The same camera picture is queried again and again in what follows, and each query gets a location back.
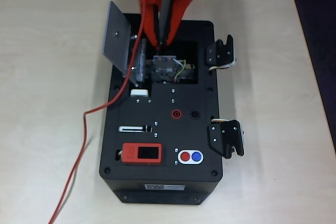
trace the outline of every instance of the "white cable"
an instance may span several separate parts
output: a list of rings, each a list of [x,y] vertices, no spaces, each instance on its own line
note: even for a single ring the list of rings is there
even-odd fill
[[[228,68],[230,68],[229,64],[223,65],[223,66],[220,66],[220,67],[218,67],[218,66],[212,66],[212,67],[209,67],[209,71],[216,70],[216,69],[228,69]]]
[[[220,118],[211,119],[212,123],[225,123],[225,122],[229,122],[229,121],[230,120],[228,120],[228,119],[220,119]]]
[[[178,60],[175,60],[174,58],[172,58],[173,61],[175,61],[177,64],[179,64],[181,67],[183,67],[183,64],[180,63]]]

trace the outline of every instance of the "red button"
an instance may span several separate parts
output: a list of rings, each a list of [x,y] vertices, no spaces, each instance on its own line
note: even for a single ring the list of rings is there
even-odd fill
[[[181,154],[181,160],[184,161],[184,162],[187,162],[190,158],[190,154],[188,152],[183,152]]]

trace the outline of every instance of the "blue button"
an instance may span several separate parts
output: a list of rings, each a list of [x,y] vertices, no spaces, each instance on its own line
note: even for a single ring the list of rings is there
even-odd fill
[[[199,152],[194,152],[193,155],[191,155],[191,158],[193,161],[198,162],[201,160],[202,156]]]

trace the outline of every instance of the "small screen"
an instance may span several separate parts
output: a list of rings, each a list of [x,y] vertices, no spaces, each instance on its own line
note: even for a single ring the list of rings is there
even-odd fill
[[[138,158],[158,158],[158,147],[139,147]]]

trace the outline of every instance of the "button panel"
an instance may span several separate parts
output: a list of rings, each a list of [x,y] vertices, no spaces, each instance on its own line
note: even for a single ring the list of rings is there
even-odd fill
[[[177,159],[184,165],[198,165],[203,161],[203,153],[198,150],[181,150]]]

